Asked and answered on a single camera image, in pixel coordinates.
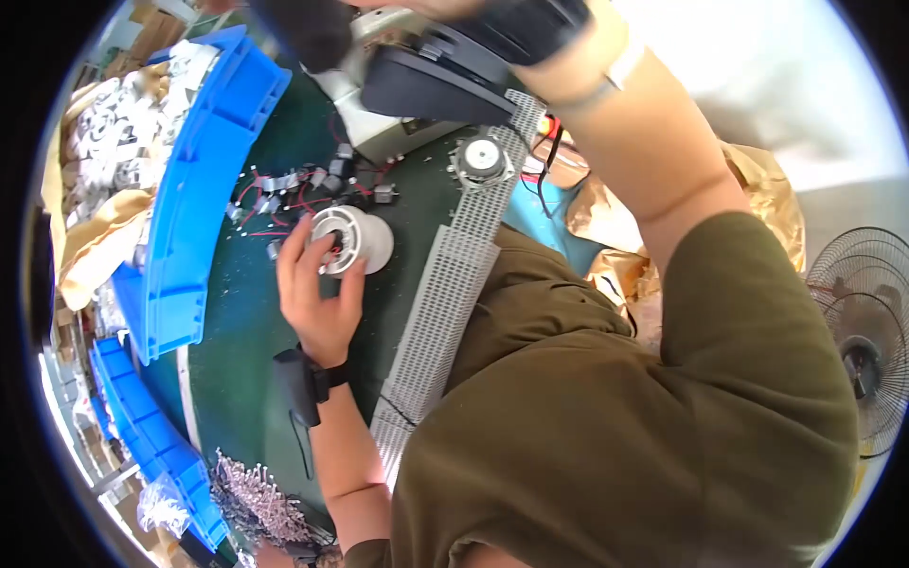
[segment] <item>olive green t-shirt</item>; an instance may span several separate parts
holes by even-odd
[[[533,272],[481,295],[465,340],[502,352],[420,423],[391,540],[347,568],[445,568],[469,543],[534,568],[808,565],[848,503],[856,407],[763,223],[722,214],[679,244],[659,357],[585,283]]]

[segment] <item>white plastic bag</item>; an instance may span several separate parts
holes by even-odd
[[[142,490],[135,515],[143,531],[163,528],[178,539],[190,521],[183,497],[167,473],[161,473]]]

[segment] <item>blue plastic crate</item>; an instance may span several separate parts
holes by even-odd
[[[208,274],[225,205],[249,148],[290,83],[238,25],[192,40],[222,50],[205,79],[155,198],[145,269],[112,277],[142,364],[202,341]],[[167,60],[166,51],[149,64]]]
[[[212,502],[202,458],[161,413],[115,337],[95,341],[89,357],[120,439],[142,475],[149,482],[161,473],[171,476],[192,517],[189,530],[214,552],[227,536],[227,524]]]

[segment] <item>fingers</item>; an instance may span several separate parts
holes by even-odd
[[[342,313],[353,316],[356,320],[360,319],[363,312],[365,272],[366,259],[361,258],[345,270],[344,278],[341,280],[341,291],[338,293]]]
[[[289,284],[293,281],[296,262],[303,255],[306,239],[309,238],[312,229],[313,217],[307,213],[281,244],[281,251],[278,253],[278,260],[275,263],[279,287],[282,283]]]
[[[296,263],[297,279],[306,278],[311,279],[311,282],[315,282],[319,275],[319,267],[325,262],[323,259],[328,251],[332,250],[334,244],[335,236],[332,234],[327,234],[321,239],[310,243],[303,252],[303,256]]]

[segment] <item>white wall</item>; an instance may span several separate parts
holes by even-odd
[[[904,140],[872,65],[826,0],[614,4],[721,138],[774,151],[798,192],[809,264],[856,226],[909,239]],[[861,512],[885,460],[868,465],[838,538]]]

